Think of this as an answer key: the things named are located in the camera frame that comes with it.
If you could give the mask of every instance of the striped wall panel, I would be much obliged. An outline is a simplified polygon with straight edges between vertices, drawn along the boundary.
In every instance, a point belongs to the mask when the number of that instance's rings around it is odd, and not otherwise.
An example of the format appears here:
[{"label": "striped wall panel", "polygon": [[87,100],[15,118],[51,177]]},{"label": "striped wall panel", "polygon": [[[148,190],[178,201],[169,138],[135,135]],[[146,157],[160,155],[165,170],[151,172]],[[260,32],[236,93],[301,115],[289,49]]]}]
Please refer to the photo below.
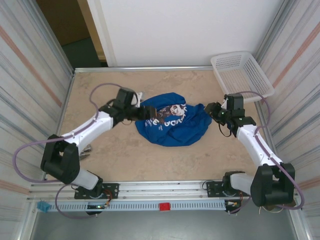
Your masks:
[{"label": "striped wall panel", "polygon": [[[320,1],[297,0],[260,63],[275,94],[269,130],[279,157],[292,163],[304,213],[320,239]],[[262,105],[267,118],[266,105]]]},{"label": "striped wall panel", "polygon": [[[30,183],[13,169],[21,145],[57,130],[73,73],[34,0],[0,1],[0,239],[11,240],[21,221]],[[42,177],[43,145],[18,155],[26,176]]]}]

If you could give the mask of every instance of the doorway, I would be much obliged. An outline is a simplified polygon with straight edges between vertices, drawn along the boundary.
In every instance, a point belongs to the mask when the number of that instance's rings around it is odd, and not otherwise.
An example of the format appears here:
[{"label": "doorway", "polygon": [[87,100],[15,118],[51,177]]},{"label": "doorway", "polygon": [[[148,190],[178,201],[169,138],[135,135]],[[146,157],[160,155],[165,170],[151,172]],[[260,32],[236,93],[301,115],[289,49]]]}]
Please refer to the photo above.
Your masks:
[{"label": "doorway", "polygon": [[72,68],[107,67],[87,0],[36,0]]}]

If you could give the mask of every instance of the blue t-shirt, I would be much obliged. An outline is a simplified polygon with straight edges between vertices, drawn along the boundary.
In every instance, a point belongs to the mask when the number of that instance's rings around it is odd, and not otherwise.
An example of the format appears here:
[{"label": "blue t-shirt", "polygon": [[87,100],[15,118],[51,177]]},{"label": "blue t-shirt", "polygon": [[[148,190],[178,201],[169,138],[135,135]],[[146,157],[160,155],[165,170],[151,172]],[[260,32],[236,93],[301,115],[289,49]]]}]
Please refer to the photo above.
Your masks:
[{"label": "blue t-shirt", "polygon": [[187,105],[185,98],[174,92],[154,96],[141,105],[155,107],[157,116],[136,121],[138,132],[151,143],[166,147],[189,146],[197,142],[212,121],[202,104]]}]

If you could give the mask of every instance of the laundry basket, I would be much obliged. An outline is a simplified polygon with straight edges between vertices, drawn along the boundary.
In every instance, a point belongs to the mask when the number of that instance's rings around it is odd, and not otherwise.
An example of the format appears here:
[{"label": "laundry basket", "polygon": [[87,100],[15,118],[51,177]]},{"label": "laundry basket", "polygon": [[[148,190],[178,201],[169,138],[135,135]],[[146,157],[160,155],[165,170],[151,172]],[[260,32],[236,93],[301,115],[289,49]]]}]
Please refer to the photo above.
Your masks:
[{"label": "laundry basket", "polygon": [[[220,54],[211,58],[211,63],[214,75],[225,94],[253,91],[268,97],[275,93],[274,87],[250,52]],[[253,93],[242,95],[244,103],[261,99]]]}]

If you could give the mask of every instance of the white wall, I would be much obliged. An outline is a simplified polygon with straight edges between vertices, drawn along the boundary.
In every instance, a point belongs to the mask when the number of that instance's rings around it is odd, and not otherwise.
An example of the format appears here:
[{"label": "white wall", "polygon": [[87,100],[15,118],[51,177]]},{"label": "white wall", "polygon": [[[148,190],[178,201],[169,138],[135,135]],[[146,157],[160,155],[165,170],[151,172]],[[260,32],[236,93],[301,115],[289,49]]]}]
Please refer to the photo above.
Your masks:
[{"label": "white wall", "polygon": [[260,46],[283,0],[88,0],[109,66],[210,65]]}]

